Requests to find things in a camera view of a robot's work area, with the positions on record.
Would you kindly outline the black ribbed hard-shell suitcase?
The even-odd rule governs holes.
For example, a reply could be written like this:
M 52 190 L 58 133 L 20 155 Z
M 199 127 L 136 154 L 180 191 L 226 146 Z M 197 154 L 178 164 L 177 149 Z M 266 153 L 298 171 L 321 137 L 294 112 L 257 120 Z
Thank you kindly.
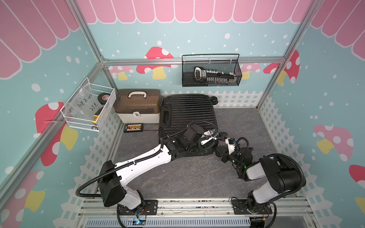
M 218 133 L 214 110 L 214 105 L 217 103 L 217 97 L 201 94 L 171 95 L 163 99 L 158 134 L 172 161 L 183 157 L 207 156 L 214 153 L 216 149 L 211 151 L 190 150 L 179 142 L 176 135 L 188 124 L 198 124 L 204 130 L 211 130 L 214 125 Z

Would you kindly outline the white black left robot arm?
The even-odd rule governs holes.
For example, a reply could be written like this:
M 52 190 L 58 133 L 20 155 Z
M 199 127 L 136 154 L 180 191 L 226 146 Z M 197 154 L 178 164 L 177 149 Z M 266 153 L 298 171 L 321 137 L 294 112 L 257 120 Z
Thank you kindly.
M 129 182 L 138 176 L 189 152 L 204 152 L 217 146 L 218 126 L 209 123 L 211 130 L 203 129 L 201 120 L 191 121 L 186 127 L 172 135 L 161 137 L 154 149 L 133 159 L 103 164 L 100 174 L 77 188 L 75 195 L 82 198 L 101 198 L 105 207 L 117 204 L 134 210 L 143 206 L 139 191 L 129 188 Z

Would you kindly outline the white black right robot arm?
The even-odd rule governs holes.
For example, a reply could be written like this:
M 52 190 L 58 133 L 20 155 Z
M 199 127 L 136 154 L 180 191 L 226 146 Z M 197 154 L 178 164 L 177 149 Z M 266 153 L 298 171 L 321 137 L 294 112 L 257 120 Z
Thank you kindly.
M 226 143 L 225 147 L 216 148 L 216 156 L 221 161 L 231 162 L 238 178 L 254 181 L 266 178 L 259 188 L 248 193 L 245 205 L 242 206 L 251 214 L 267 210 L 274 201 L 298 192 L 306 185 L 306 178 L 299 164 L 284 154 L 269 154 L 253 161 L 249 141 L 241 137 L 238 140 L 219 136 L 218 140 Z

